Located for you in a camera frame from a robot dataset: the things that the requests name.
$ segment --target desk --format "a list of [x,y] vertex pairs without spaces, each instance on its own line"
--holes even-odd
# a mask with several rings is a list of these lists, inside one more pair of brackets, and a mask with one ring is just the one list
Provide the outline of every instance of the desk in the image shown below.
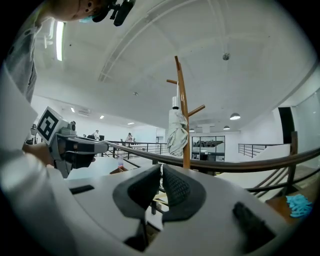
[[[319,191],[319,186],[320,186],[320,180],[314,182],[310,186],[299,190],[297,192],[294,192],[292,194],[289,194],[289,196],[294,196],[301,194],[308,198],[308,200],[312,203],[314,203],[317,199],[318,191]],[[292,218],[290,217],[291,214],[291,209],[289,208],[287,204],[287,198],[285,196],[273,198],[270,200],[265,201],[266,204],[271,206],[276,212],[278,212],[287,223],[289,224],[295,224],[301,220],[300,218]]]

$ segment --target white cloth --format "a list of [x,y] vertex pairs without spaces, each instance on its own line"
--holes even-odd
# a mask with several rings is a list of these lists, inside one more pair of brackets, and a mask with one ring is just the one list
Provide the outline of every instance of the white cloth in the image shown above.
[[169,138],[167,148],[170,155],[180,157],[183,155],[184,147],[188,143],[189,135],[186,131],[188,122],[180,109],[169,111]]

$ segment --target white wall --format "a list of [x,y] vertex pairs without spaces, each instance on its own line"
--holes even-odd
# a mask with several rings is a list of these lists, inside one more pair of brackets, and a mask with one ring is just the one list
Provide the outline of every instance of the white wall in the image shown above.
[[192,137],[225,136],[225,162],[246,162],[252,158],[239,153],[239,143],[282,144],[283,132],[279,110],[276,108],[259,122],[249,124],[246,129],[237,132],[192,133]]
[[134,127],[131,131],[136,142],[155,143],[157,137],[157,127],[143,125]]
[[284,142],[281,118],[276,108],[258,123],[251,123],[241,130],[239,143],[247,144],[282,144]]
[[312,75],[305,83],[295,91],[280,107],[297,106],[305,101],[310,95],[320,88],[320,65],[317,66]]

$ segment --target smoke detector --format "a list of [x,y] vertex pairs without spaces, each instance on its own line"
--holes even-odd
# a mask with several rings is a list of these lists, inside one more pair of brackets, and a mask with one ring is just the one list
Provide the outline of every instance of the smoke detector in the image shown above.
[[224,61],[228,61],[230,59],[230,53],[226,52],[223,56],[222,56],[222,59]]

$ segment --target ceiling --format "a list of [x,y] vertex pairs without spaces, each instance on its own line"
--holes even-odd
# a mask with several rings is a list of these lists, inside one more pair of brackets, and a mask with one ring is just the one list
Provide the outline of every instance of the ceiling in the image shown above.
[[[239,131],[272,111],[316,62],[303,33],[272,1],[136,0],[121,27],[108,19],[68,22],[62,62],[55,44],[45,49],[40,41],[35,93],[167,128],[176,88],[166,79],[177,80],[175,55],[188,110],[206,106],[190,126],[210,124],[213,132],[226,125]],[[74,97],[59,93],[61,83]],[[87,99],[80,101],[83,94]],[[229,120],[234,112],[241,119]]]
[[123,127],[138,127],[138,126],[146,125],[145,123],[138,122],[133,119],[123,118],[120,116],[113,116],[110,114],[106,114],[104,112],[95,111],[83,106],[61,102],[58,100],[54,100],[54,104],[55,106],[57,106],[62,110],[62,115],[64,113],[68,113],[70,115],[79,115],[80,117],[86,118],[88,121],[103,122],[109,125],[123,126]]

